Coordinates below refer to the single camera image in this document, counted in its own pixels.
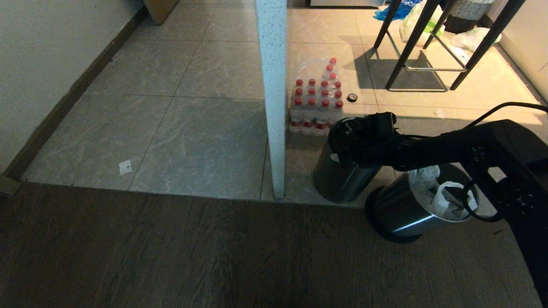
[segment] robotic arm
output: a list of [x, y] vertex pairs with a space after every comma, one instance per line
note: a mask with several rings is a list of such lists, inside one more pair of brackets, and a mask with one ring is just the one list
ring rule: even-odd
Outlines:
[[[396, 116], [389, 112], [342, 121], [339, 129], [347, 130], [349, 145], [338, 151], [342, 166], [384, 165], [407, 171], [461, 163], [472, 178], [467, 186], [476, 184], [498, 211], [483, 220], [509, 223], [541, 302], [548, 307], [548, 146], [533, 132], [502, 120], [435, 137], [401, 135], [393, 127]], [[506, 178], [496, 182], [488, 173], [491, 167], [499, 167]]]

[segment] white pillar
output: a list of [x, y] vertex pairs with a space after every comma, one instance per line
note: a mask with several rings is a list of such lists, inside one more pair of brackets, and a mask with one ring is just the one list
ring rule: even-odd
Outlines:
[[283, 198], [286, 167], [287, 0], [255, 0], [265, 88], [274, 198]]

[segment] wooden floor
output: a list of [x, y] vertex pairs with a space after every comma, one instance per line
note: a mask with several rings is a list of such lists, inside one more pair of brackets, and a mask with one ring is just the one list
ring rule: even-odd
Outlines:
[[27, 183], [0, 245], [1, 307], [540, 307], [504, 222], [401, 245], [356, 209]]

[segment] black cable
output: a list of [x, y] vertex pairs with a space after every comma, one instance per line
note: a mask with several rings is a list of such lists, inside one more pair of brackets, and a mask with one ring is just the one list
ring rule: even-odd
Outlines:
[[493, 113], [495, 113], [495, 111], [497, 111], [498, 109], [501, 109], [501, 108], [504, 108], [504, 107], [508, 107], [508, 106], [518, 106], [518, 107], [526, 107], [526, 108], [533, 108], [533, 109], [538, 109], [538, 110], [542, 110], [544, 112], [548, 112], [548, 107], [545, 107], [545, 106], [541, 106], [541, 105], [536, 105], [536, 104], [529, 104], [527, 102], [513, 102], [513, 101], [510, 101], [510, 102], [505, 102], [503, 104], [500, 104], [498, 105], [497, 107], [489, 110], [486, 114], [484, 114], [483, 116], [477, 118], [475, 121], [473, 121], [472, 123], [468, 124], [467, 126], [465, 126], [464, 128], [467, 128], [467, 127], [471, 127], [471, 126], [474, 126], [476, 125], [477, 123], [483, 121], [485, 118], [487, 118], [488, 116], [492, 115]]
[[471, 208], [470, 205], [468, 205], [468, 191], [474, 186], [474, 181], [471, 180], [468, 182], [468, 184], [464, 185], [462, 195], [460, 196], [460, 200], [463, 203], [463, 207], [466, 209], [466, 211], [474, 218], [479, 219], [481, 221], [486, 221], [488, 223], [495, 223], [503, 218], [503, 216], [497, 212], [495, 215], [491, 217], [481, 217], [478, 214], [476, 214]]

